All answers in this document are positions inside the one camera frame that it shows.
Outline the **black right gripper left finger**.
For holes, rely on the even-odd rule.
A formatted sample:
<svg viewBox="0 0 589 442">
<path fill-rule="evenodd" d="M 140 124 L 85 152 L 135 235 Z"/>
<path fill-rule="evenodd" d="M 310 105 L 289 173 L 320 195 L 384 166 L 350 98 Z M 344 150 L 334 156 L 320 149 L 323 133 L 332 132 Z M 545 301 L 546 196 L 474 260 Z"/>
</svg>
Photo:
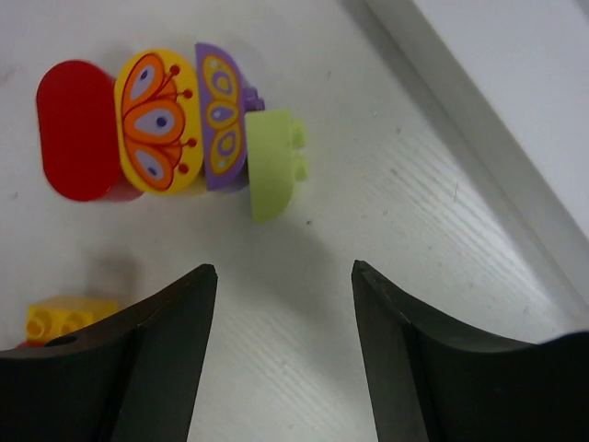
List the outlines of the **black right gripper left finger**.
<svg viewBox="0 0 589 442">
<path fill-rule="evenodd" d="M 216 289 L 203 264 L 84 329 L 2 351 L 2 440 L 187 440 Z"/>
</svg>

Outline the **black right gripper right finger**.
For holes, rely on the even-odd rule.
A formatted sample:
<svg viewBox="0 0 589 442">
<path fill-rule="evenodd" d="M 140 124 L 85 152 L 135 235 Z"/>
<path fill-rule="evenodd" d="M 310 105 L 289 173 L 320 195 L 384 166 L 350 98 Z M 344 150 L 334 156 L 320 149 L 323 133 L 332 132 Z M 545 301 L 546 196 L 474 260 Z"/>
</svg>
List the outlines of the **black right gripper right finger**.
<svg viewBox="0 0 589 442">
<path fill-rule="evenodd" d="M 584 441 L 588 335 L 502 337 L 413 297 L 366 262 L 355 318 L 381 441 Z"/>
</svg>

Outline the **yellow small lego brick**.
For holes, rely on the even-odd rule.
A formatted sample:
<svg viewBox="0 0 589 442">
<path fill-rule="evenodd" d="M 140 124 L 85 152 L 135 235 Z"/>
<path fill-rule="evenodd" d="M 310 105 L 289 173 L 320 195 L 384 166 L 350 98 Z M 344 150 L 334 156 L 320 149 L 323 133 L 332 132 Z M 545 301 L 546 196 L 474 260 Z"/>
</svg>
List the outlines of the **yellow small lego brick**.
<svg viewBox="0 0 589 442">
<path fill-rule="evenodd" d="M 101 321 L 120 309 L 115 300 L 84 296 L 56 296 L 29 305 L 26 343 L 44 345 Z"/>
</svg>

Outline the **red rounded lego brick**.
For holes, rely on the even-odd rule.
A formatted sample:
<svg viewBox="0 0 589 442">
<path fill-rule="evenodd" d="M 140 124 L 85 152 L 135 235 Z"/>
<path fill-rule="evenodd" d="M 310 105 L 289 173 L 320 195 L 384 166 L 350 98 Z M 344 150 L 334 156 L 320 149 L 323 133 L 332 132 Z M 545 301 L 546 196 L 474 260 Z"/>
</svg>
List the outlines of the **red rounded lego brick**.
<svg viewBox="0 0 589 442">
<path fill-rule="evenodd" d="M 36 92 L 42 168 L 66 199 L 129 202 L 142 195 L 121 168 L 115 80 L 84 60 L 53 66 Z"/>
</svg>

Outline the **light green lego brick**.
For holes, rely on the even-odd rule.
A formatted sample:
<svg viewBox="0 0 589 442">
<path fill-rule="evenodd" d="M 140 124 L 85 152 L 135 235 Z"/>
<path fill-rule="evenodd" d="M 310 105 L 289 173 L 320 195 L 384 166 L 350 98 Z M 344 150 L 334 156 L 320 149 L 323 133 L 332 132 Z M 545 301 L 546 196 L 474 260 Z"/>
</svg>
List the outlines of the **light green lego brick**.
<svg viewBox="0 0 589 442">
<path fill-rule="evenodd" d="M 256 223 L 273 220 L 290 203 L 295 185 L 307 178 L 299 152 L 306 145 L 303 122 L 287 109 L 246 115 L 250 207 Z"/>
</svg>

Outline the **yellow butterfly lego brick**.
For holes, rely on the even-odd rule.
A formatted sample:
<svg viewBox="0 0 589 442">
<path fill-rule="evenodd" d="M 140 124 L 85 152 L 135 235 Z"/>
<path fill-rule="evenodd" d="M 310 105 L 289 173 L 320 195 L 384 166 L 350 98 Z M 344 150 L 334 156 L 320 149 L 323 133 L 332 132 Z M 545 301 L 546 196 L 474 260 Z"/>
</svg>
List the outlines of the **yellow butterfly lego brick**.
<svg viewBox="0 0 589 442">
<path fill-rule="evenodd" d="M 114 85 L 122 171 L 141 192 L 196 192 L 203 171 L 196 71 L 166 49 L 137 53 Z"/>
</svg>

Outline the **purple butterfly lego brick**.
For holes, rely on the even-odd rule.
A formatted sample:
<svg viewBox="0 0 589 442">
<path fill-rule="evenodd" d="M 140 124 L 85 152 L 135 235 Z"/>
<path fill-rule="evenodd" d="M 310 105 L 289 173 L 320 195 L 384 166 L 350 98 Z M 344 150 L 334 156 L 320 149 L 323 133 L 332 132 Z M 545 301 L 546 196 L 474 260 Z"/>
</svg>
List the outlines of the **purple butterfly lego brick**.
<svg viewBox="0 0 589 442">
<path fill-rule="evenodd" d="M 195 54 L 206 189 L 238 188 L 247 165 L 245 115 L 265 102 L 228 52 L 199 42 Z"/>
</svg>

